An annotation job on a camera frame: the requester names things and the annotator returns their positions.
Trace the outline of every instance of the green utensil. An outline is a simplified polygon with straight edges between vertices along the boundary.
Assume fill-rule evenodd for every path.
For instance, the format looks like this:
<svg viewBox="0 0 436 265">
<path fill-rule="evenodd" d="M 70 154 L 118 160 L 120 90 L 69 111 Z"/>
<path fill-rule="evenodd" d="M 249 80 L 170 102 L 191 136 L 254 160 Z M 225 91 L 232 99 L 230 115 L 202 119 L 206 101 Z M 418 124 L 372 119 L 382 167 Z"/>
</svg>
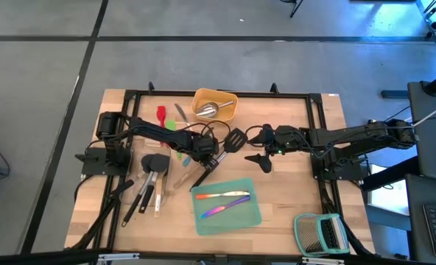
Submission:
<svg viewBox="0 0 436 265">
<path fill-rule="evenodd" d="M 169 130 L 175 130 L 176 129 L 175 121 L 172 120 L 166 121 L 166 128 Z M 182 159 L 182 153 L 177 152 L 177 158 Z"/>
</svg>

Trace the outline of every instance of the red utensil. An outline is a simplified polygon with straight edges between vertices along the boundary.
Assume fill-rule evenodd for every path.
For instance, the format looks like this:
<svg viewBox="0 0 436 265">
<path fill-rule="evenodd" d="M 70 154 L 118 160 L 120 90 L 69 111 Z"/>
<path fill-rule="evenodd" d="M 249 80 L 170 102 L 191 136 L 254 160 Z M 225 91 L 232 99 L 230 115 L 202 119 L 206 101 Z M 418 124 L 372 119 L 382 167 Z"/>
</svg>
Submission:
<svg viewBox="0 0 436 265">
<path fill-rule="evenodd" d="M 161 127 L 166 127 L 166 107 L 164 106 L 158 106 L 158 112 L 156 112 L 156 116 L 158 117 L 159 122 L 161 123 Z"/>
</svg>

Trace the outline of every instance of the black handle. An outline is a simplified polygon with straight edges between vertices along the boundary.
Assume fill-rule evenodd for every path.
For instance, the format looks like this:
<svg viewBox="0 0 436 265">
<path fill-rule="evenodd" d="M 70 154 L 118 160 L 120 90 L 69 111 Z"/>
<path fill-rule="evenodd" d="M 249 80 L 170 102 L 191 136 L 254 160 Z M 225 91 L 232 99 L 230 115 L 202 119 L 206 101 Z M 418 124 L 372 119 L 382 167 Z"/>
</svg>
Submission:
<svg viewBox="0 0 436 265">
<path fill-rule="evenodd" d="M 128 180 L 127 182 L 121 184 L 118 188 L 110 193 L 110 198 L 120 197 L 120 194 L 123 191 L 126 191 L 129 187 L 131 187 L 135 182 L 133 180 Z"/>
<path fill-rule="evenodd" d="M 148 185 L 146 188 L 146 193 L 144 194 L 144 199 L 139 206 L 139 213 L 144 213 L 147 205 L 150 203 L 152 192 L 154 191 L 154 185 Z"/>
<path fill-rule="evenodd" d="M 122 227 L 127 226 L 127 223 L 130 221 L 131 216 L 133 215 L 133 212 L 135 211 L 136 207 L 138 207 L 139 201 L 141 200 L 142 194 L 138 193 L 136 195 L 135 200 L 133 201 L 133 204 L 130 206 L 130 209 L 127 212 L 127 215 L 124 216 Z"/>
<path fill-rule="evenodd" d="M 207 169 L 205 172 L 203 172 L 203 174 L 200 176 L 200 178 L 195 181 L 194 185 L 191 186 L 190 191 L 199 186 L 204 180 L 205 178 L 207 178 L 209 176 L 210 173 L 212 173 L 213 170 Z"/>
</svg>

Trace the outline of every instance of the yellow bowl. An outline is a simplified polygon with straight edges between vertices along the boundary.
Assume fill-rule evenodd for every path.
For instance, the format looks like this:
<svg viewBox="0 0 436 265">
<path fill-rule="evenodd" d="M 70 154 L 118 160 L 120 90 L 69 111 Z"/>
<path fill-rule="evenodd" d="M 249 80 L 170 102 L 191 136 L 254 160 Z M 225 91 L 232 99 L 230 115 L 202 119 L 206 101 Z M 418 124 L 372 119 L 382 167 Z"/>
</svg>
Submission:
<svg viewBox="0 0 436 265">
<path fill-rule="evenodd" d="M 209 102 L 215 102 L 218 105 L 233 100 L 234 104 L 222 107 L 213 118 L 202 117 L 197 115 L 197 110 Z M 215 91 L 207 88 L 201 88 L 195 92 L 194 100 L 191 103 L 191 111 L 195 114 L 197 119 L 203 121 L 223 121 L 230 122 L 236 114 L 238 106 L 238 97 L 233 93 L 226 93 L 222 91 Z"/>
</svg>

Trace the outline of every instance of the black spatula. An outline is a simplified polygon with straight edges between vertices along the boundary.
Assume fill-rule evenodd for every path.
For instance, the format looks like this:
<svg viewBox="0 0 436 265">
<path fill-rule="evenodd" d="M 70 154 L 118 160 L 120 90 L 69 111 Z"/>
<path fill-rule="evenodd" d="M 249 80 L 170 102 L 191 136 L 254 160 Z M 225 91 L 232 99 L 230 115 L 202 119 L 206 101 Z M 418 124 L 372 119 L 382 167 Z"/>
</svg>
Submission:
<svg viewBox="0 0 436 265">
<path fill-rule="evenodd" d="M 139 213 L 144 213 L 147 205 L 150 202 L 152 192 L 154 191 L 156 180 L 158 179 L 158 174 L 167 171 L 169 168 L 170 157 L 167 155 L 156 154 L 151 160 L 150 168 L 153 173 L 151 183 L 146 188 L 146 193 L 144 193 L 143 201 L 139 206 Z"/>
<path fill-rule="evenodd" d="M 225 151 L 219 155 L 219 157 L 216 159 L 216 163 L 212 163 L 211 166 L 209 166 L 206 171 L 200 176 L 200 178 L 194 183 L 194 185 L 190 188 L 191 190 L 194 187 L 197 187 L 200 185 L 207 176 L 209 176 L 210 173 L 215 170 L 215 168 L 218 166 L 218 163 L 225 158 L 225 156 L 228 153 L 235 153 L 238 152 L 241 147 L 243 147 L 246 144 L 247 136 L 246 134 L 241 131 L 238 128 L 235 128 L 226 136 L 225 143 L 223 146 L 225 147 Z"/>
</svg>

